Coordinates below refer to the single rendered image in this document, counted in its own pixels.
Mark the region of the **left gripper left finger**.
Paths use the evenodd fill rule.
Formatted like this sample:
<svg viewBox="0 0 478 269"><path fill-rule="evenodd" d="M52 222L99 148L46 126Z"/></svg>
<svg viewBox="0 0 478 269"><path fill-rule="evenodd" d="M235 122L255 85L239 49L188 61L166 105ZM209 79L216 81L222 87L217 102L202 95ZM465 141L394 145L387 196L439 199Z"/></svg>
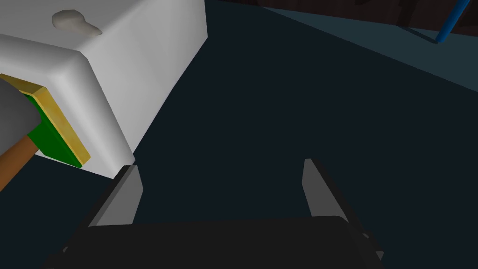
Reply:
<svg viewBox="0 0 478 269"><path fill-rule="evenodd" d="M94 206L87 226L130 225L143 193L136 165L124 166Z"/></svg>

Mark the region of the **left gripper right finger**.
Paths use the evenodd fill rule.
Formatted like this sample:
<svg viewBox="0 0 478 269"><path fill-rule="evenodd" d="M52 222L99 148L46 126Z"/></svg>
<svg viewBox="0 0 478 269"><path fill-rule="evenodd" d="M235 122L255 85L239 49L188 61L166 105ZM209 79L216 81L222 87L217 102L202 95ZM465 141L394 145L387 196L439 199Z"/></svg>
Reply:
<svg viewBox="0 0 478 269"><path fill-rule="evenodd" d="M312 159L304 160L302 187L312 216L338 216L346 221L350 220L338 188Z"/></svg>

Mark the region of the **yellow and green sponge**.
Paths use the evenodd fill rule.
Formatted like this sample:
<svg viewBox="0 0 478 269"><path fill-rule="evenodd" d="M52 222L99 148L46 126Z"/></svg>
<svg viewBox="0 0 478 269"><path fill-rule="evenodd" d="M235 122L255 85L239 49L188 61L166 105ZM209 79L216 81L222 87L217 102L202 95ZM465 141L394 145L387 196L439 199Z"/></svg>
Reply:
<svg viewBox="0 0 478 269"><path fill-rule="evenodd" d="M82 168L91 156L48 89L6 74L0 74L0 78L24 94L38 110L41 123L28 137L39 151L44 156Z"/></svg>

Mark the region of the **white table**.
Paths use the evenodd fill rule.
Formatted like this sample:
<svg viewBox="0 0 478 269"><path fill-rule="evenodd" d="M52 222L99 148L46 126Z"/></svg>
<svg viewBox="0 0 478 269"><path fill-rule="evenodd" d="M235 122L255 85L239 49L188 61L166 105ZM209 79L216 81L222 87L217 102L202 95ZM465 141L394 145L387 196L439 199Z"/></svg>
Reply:
<svg viewBox="0 0 478 269"><path fill-rule="evenodd" d="M63 9L103 33L55 28ZM0 0L0 73L47 88L91 156L83 170L109 178L206 39L204 0Z"/></svg>

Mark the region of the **beige lumpy object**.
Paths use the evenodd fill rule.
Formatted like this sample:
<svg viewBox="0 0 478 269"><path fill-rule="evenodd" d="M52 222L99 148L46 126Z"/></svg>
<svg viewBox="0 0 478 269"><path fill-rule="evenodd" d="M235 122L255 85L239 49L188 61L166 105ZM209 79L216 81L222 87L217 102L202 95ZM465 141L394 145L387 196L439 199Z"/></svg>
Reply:
<svg viewBox="0 0 478 269"><path fill-rule="evenodd" d="M75 9L63 9L52 15L52 24L59 30L77 33L87 37L95 37L103 32L88 23L85 17Z"/></svg>

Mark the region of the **blue pole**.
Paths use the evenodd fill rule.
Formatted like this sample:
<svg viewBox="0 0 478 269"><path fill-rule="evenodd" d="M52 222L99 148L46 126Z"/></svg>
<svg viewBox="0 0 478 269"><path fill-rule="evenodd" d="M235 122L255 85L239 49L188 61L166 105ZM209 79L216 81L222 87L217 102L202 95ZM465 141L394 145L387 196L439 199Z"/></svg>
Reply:
<svg viewBox="0 0 478 269"><path fill-rule="evenodd" d="M436 43L445 42L470 0L457 0L445 23L435 38Z"/></svg>

